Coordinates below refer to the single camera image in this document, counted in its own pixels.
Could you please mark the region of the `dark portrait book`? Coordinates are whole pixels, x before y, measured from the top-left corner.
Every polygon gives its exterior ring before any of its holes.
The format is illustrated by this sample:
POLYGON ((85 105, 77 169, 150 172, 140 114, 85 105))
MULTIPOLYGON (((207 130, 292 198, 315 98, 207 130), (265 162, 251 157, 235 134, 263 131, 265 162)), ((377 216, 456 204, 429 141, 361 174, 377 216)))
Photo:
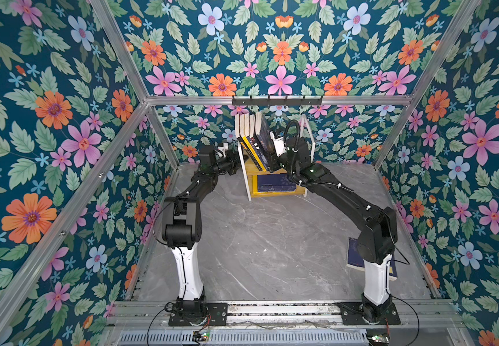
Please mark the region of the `dark portrait book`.
POLYGON ((281 165, 278 161, 278 157, 275 155, 271 131, 262 112, 256 112, 255 114, 255 135, 260 142, 262 152, 265 154, 268 163, 268 171, 270 173, 278 171, 281 168, 281 165))
POLYGON ((255 112, 246 114, 242 129, 243 138, 247 142, 248 149, 255 159, 258 169, 261 172, 267 171, 273 173, 275 171, 272 159, 274 145, 263 113, 255 112))

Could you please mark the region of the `navy book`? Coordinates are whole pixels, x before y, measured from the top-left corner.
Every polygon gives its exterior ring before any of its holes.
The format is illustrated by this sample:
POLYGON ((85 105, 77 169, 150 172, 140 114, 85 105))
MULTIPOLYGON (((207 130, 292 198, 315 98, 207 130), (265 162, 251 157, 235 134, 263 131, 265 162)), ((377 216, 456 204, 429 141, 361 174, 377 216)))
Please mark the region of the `navy book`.
MULTIPOLYGON (((357 251, 357 245, 357 239, 350 237, 347 250, 347 266, 360 272, 365 272, 364 260, 357 251)), ((397 279, 396 261, 393 260, 389 268, 389 280, 396 281, 397 279)))
POLYGON ((286 173, 258 175, 255 181, 257 193, 287 193, 297 189, 286 173))

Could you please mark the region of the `black book white characters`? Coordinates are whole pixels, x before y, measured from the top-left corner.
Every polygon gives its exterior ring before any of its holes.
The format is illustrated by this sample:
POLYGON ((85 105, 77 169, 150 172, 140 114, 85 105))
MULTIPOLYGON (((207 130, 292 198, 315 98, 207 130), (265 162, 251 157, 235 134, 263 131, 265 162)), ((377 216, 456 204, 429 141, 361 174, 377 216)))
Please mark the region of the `black book white characters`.
POLYGON ((254 147, 258 150, 258 155, 266 170, 270 173, 276 172, 280 166, 276 158, 274 142, 265 116, 261 112, 256 112, 250 116, 249 134, 254 141, 254 147))

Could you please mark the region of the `yellow cartoon cover book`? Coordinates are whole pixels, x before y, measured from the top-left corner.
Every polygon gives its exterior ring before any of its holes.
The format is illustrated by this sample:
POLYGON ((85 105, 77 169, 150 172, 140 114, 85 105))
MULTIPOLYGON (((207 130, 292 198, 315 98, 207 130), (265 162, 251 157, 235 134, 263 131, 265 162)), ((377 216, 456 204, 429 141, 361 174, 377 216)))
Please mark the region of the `yellow cartoon cover book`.
POLYGON ((239 132, 242 136, 242 142, 260 172, 269 170, 266 156, 263 154, 260 143, 255 139, 255 116, 253 114, 244 114, 239 117, 239 132))

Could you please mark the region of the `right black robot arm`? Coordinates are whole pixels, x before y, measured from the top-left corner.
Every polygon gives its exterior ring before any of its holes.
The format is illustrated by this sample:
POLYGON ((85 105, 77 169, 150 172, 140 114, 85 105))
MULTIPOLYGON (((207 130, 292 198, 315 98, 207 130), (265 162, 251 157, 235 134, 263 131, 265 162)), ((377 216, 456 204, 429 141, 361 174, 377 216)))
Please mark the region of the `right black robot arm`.
POLYGON ((327 167, 311 161, 307 145, 299 138, 283 141, 277 156, 291 182, 333 204, 360 231, 357 251, 363 259, 366 279, 359 314, 369 324, 383 321, 392 306, 389 268, 398 239, 396 211, 368 202, 327 167))

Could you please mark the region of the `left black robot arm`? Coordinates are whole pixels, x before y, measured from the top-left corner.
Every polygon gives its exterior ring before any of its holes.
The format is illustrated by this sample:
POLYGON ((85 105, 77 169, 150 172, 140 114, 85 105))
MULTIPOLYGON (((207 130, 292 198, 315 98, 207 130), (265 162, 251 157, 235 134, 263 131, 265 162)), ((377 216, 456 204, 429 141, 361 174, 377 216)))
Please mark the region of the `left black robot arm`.
POLYGON ((198 243, 203 233, 201 204, 214 191, 220 176, 236 174, 240 167, 236 146, 205 145, 189 186, 165 199, 161 237, 174 255, 179 280, 179 293, 170 308, 171 327, 195 327, 211 321, 198 261, 198 243))

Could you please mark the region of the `black book leaning on shelf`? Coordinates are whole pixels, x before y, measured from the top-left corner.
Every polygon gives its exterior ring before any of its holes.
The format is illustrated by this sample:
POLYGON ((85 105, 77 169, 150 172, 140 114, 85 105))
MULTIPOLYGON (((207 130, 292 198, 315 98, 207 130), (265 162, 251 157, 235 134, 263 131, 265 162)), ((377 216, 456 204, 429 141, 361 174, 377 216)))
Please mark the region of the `black book leaning on shelf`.
POLYGON ((262 172, 265 167, 256 152, 255 146, 249 138, 249 132, 246 131, 246 125, 249 125, 249 115, 240 114, 235 117, 235 134, 237 140, 242 146, 242 150, 246 152, 248 157, 252 160, 259 172, 262 172))

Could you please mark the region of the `black hook rail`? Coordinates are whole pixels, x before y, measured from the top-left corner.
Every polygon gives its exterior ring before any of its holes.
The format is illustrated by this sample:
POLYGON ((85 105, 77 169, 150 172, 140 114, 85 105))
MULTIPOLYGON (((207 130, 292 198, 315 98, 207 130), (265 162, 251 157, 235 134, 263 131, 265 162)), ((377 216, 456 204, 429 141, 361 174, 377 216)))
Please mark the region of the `black hook rail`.
POLYGON ((321 105, 323 97, 307 97, 307 96, 247 96, 247 97, 232 97, 232 105, 241 106, 256 106, 265 108, 269 106, 287 106, 287 107, 301 107, 301 106, 316 106, 321 105))

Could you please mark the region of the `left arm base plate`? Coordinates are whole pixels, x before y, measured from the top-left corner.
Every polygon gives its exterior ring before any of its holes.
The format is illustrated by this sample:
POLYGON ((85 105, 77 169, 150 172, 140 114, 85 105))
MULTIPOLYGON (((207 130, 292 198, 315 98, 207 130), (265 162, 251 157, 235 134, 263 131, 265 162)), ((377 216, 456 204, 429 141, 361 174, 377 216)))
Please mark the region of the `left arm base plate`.
POLYGON ((173 305, 168 325, 170 327, 204 327, 226 325, 229 305, 201 301, 178 301, 173 305))

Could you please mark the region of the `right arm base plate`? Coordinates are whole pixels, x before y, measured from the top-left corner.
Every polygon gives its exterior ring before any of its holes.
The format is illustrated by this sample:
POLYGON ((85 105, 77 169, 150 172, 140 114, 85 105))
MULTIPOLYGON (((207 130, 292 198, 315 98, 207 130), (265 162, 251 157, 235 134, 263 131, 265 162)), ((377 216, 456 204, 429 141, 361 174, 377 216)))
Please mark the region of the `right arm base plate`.
POLYGON ((401 325, 402 321, 394 303, 375 306, 361 302, 338 302, 335 304, 340 309, 340 316, 344 325, 370 325, 381 324, 401 325))

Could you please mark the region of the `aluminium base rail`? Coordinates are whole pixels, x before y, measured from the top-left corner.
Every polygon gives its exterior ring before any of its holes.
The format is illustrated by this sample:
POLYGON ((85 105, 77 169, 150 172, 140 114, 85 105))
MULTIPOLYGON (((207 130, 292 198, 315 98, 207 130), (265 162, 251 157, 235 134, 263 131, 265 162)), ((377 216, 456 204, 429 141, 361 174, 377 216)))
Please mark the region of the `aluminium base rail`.
MULTIPOLYGON (((259 324, 264 327, 273 325, 320 324, 323 327, 425 327, 425 328, 463 328, 464 320, 457 308, 445 299, 418 299, 401 301, 393 300, 401 325, 381 324, 370 325, 344 325, 340 316, 338 302, 359 301, 226 301, 229 305, 226 325, 259 324)), ((108 317, 108 326, 144 327, 150 323, 158 327, 169 327, 170 308, 161 309, 165 303, 161 301, 127 301, 117 303, 114 313, 108 317)))

